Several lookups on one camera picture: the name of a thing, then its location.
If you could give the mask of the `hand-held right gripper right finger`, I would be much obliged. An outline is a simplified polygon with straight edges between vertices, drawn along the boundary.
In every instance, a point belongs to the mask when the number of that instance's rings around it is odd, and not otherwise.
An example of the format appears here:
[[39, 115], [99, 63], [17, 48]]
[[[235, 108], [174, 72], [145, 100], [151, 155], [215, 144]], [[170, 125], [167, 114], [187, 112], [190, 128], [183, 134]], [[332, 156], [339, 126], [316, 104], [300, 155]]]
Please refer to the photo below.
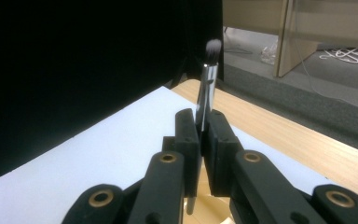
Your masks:
[[237, 223], [324, 224], [267, 156], [242, 147], [223, 113], [210, 113], [203, 141], [211, 193], [230, 199]]

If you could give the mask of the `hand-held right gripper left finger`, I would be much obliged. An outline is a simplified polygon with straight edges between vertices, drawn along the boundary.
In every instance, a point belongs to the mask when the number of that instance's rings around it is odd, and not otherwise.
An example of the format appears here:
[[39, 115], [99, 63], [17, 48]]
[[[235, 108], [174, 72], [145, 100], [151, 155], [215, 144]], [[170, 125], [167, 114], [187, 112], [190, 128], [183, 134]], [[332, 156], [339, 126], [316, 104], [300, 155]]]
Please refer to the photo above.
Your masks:
[[190, 108], [175, 114], [174, 128], [149, 163], [127, 224], [182, 224], [184, 199], [197, 197], [201, 153]]

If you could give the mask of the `cream ribbed cup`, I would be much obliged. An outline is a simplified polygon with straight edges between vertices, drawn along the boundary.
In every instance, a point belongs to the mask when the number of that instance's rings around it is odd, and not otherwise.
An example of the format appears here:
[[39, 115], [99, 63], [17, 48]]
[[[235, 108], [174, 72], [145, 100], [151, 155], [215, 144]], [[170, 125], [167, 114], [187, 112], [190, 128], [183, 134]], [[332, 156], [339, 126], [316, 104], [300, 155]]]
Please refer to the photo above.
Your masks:
[[235, 224], [229, 210], [229, 198], [214, 197], [211, 194], [204, 164], [200, 168], [198, 197], [193, 214], [184, 212], [183, 224]]

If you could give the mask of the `black makeup brush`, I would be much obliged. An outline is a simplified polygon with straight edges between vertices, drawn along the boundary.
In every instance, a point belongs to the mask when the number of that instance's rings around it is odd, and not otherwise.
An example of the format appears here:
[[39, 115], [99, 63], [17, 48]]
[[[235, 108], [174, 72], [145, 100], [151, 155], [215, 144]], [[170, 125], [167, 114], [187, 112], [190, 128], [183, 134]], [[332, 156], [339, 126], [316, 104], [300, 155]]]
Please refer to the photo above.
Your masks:
[[213, 109], [215, 82], [217, 79], [219, 57], [222, 42], [219, 39], [211, 39], [205, 48], [205, 58], [200, 75], [200, 88], [195, 112], [195, 127], [199, 138], [198, 157], [196, 158], [196, 180], [200, 176], [200, 164], [203, 148], [203, 136], [209, 127], [209, 114]]

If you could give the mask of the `wooden table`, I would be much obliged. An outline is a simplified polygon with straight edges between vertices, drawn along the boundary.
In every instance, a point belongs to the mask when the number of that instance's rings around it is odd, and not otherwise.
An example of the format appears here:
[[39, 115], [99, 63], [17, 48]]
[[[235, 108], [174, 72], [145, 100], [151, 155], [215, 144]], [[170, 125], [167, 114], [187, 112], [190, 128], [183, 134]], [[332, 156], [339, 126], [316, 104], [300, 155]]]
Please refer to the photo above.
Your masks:
[[267, 111], [224, 91], [214, 108], [243, 132], [298, 162], [293, 184], [304, 192], [335, 183], [358, 194], [358, 149]]

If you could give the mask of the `clear plastic bag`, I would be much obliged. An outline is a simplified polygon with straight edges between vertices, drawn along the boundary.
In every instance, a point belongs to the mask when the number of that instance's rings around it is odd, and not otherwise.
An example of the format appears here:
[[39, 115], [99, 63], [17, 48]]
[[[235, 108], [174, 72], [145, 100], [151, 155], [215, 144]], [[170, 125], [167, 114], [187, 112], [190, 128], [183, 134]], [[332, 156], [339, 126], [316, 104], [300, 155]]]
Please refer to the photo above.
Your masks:
[[276, 42], [269, 46], [265, 46], [260, 52], [260, 60], [263, 63], [274, 65], [277, 56], [277, 47], [278, 45]]

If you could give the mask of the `black curtain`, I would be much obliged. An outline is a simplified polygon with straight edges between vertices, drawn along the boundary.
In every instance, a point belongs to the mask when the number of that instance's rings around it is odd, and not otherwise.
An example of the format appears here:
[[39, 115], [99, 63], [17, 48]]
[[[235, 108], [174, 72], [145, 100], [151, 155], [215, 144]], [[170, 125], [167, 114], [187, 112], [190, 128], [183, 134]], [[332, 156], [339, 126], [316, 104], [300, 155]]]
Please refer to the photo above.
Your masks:
[[197, 77], [223, 0], [0, 0], [0, 176]]

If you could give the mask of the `wooden cabinet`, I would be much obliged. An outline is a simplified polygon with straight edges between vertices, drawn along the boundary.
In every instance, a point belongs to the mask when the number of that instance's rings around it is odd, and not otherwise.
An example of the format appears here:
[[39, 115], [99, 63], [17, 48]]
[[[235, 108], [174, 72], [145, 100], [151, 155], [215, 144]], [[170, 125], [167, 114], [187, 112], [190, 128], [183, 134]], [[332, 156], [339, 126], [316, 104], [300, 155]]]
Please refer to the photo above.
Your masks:
[[223, 25], [276, 35], [283, 77], [319, 43], [358, 48], [358, 0], [223, 0]]

